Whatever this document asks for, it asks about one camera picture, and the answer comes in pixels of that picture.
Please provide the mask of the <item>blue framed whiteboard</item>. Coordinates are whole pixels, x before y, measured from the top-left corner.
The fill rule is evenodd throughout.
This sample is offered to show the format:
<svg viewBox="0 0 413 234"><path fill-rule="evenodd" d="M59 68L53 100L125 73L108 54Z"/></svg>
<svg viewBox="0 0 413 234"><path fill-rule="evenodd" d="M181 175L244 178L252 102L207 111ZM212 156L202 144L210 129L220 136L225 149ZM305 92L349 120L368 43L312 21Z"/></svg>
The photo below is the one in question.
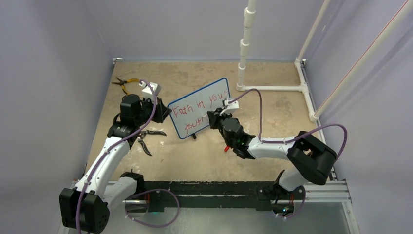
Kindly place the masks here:
<svg viewBox="0 0 413 234"><path fill-rule="evenodd" d="M224 99L231 96L227 78L218 79L167 105L179 139L196 134L209 126L207 111L222 107Z"/></svg>

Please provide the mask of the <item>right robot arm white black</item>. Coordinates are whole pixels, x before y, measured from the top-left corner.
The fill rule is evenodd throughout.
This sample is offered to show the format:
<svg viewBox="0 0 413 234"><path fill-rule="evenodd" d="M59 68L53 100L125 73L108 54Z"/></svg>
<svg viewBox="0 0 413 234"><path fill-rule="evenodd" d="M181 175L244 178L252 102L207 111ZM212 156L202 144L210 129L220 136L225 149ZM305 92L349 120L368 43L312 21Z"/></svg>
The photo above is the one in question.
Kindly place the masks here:
<svg viewBox="0 0 413 234"><path fill-rule="evenodd" d="M262 138L244 131L237 118L231 114L208 111L211 129L217 129L224 139L226 150L242 159L274 158L288 160L293 167L281 172L274 184L274 194L286 198L296 188L311 182L324 185L338 154L306 131L285 139Z"/></svg>

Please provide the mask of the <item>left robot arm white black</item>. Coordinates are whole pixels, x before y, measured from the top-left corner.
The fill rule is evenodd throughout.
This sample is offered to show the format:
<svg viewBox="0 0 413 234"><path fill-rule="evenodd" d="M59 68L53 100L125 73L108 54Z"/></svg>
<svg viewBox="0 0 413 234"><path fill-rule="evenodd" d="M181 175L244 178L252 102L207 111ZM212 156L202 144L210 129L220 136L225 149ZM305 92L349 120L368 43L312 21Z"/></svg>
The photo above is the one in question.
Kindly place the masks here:
<svg viewBox="0 0 413 234"><path fill-rule="evenodd" d="M62 225L79 233L101 233L110 213L127 197L140 199L145 194L143 176L125 172L107 186L122 158L130 151L139 134L151 122L162 123L171 113L160 97L122 97L120 112L114 117L103 148L89 170L73 188L59 195Z"/></svg>

